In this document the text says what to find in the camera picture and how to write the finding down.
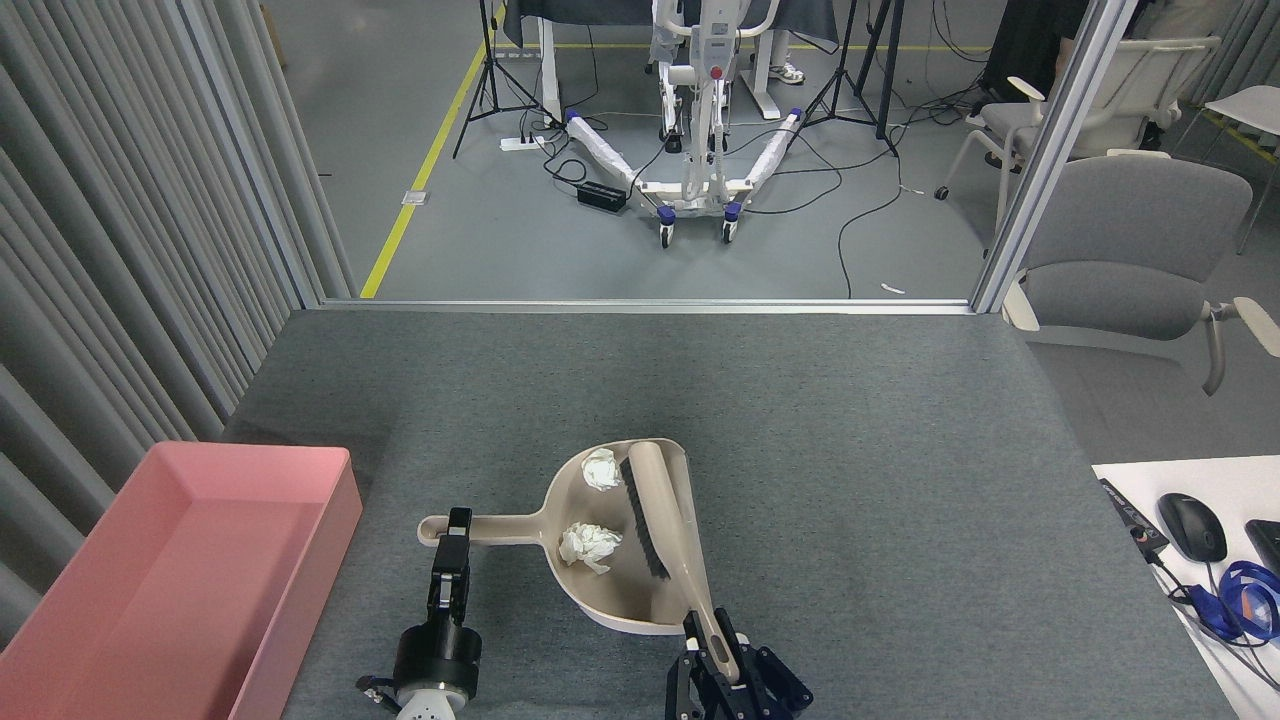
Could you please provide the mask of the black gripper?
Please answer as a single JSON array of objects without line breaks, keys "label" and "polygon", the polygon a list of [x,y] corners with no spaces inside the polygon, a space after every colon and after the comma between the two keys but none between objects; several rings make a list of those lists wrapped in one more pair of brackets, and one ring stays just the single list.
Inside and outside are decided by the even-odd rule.
[{"label": "black gripper", "polygon": [[472,510],[452,507],[443,525],[428,528],[435,541],[429,605],[451,621],[429,621],[406,629],[397,647],[393,688],[397,693],[445,685],[458,693],[476,693],[483,638],[462,626],[470,583],[470,529]]},{"label": "black gripper", "polygon": [[716,679],[719,671],[704,653],[705,632],[695,619],[685,618],[685,650],[667,675],[667,719],[799,717],[809,708],[812,691],[773,650],[739,638],[724,609],[716,610],[716,624],[737,674],[733,680]]}]

